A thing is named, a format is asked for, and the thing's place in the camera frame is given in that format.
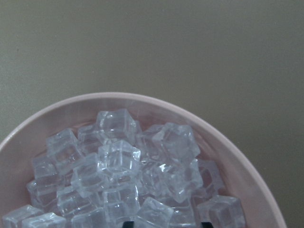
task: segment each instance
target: bowl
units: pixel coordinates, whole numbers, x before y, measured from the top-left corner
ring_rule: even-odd
[[[26,184],[33,179],[31,159],[46,151],[46,138],[92,123],[102,110],[127,108],[143,130],[174,122],[192,126],[200,158],[214,160],[227,187],[241,199],[247,227],[286,228],[270,190],[249,160],[224,135],[194,114],[155,98],[127,93],[95,93],[55,103],[28,118],[0,144],[0,216],[30,203]]]

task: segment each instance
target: pink rim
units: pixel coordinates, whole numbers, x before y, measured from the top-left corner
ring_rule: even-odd
[[[284,224],[286,226],[285,221],[284,221],[283,216],[282,216],[282,213],[281,213],[281,211],[280,211],[272,193],[270,192],[269,188],[265,184],[264,180],[262,179],[260,174],[257,172],[257,170],[254,168],[254,166],[251,164],[251,162],[245,157],[245,155],[228,138],[226,138],[217,129],[215,129],[209,123],[200,119],[196,115],[194,115],[194,114],[192,114],[192,113],[190,113],[190,112],[188,112],[188,111],[186,111],[186,110],[184,110],[184,109],[182,109],[182,108],[180,108],[176,105],[173,105],[171,103],[168,103],[168,102],[156,99],[156,98],[152,98],[152,97],[149,97],[149,96],[138,95],[138,94],[130,94],[130,93],[106,92],[106,93],[93,93],[93,94],[79,95],[79,96],[75,96],[75,97],[71,97],[71,98],[59,101],[59,102],[54,103],[54,104],[40,110],[39,112],[35,113],[34,115],[32,115],[31,117],[26,119],[24,122],[22,122],[18,127],[16,127],[0,144],[0,152],[5,147],[5,145],[14,137],[14,135],[16,133],[21,131],[25,126],[30,124],[32,121],[35,121],[38,117],[44,115],[45,113],[47,113],[47,112],[49,112],[53,109],[65,106],[67,104],[71,104],[71,103],[78,102],[78,101],[83,101],[83,100],[97,99],[97,98],[120,98],[120,99],[132,99],[132,100],[136,100],[136,101],[145,101],[145,102],[150,103],[152,105],[157,105],[157,106],[160,106],[160,107],[163,107],[163,108],[170,109],[170,110],[184,116],[185,118],[190,118],[193,122],[202,126],[204,129],[206,129],[212,135],[214,135],[215,137],[220,139],[220,141],[233,152],[233,154],[237,157],[237,159],[242,161],[242,163],[245,165],[245,167],[251,173],[252,177],[259,184],[259,187],[260,187],[261,191],[266,196],[267,201],[268,201],[271,209],[273,210],[275,218],[278,221],[278,223],[279,224]]]

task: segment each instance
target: gray surface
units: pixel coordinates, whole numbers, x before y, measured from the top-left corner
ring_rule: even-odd
[[[163,99],[234,142],[304,224],[304,2],[0,0],[0,139],[102,91]]]

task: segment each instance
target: black object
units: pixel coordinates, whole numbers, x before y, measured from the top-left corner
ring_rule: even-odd
[[[213,225],[211,222],[202,222],[201,228],[213,228]]]
[[[127,221],[123,223],[123,228],[133,228],[134,227],[134,222]]]

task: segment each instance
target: pink bowl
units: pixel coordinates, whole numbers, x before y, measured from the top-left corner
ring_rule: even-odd
[[[29,203],[26,183],[33,179],[31,159],[45,151],[45,139],[67,127],[95,121],[101,110],[127,108],[146,129],[175,122],[192,126],[201,157],[214,160],[227,187],[239,197],[248,228],[286,228],[268,187],[242,152],[214,127],[194,114],[155,98],[126,93],[95,93],[55,103],[31,116],[0,144],[0,216]]]

